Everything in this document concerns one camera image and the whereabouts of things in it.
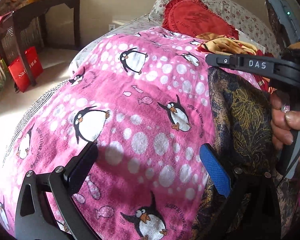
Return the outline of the right hand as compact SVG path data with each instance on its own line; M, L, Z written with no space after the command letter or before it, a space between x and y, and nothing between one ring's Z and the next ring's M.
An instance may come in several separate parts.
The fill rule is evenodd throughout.
M300 111L281 111L284 106L284 94L276 90L270 95L272 140L275 148L291 146L294 141L292 130L300 131Z

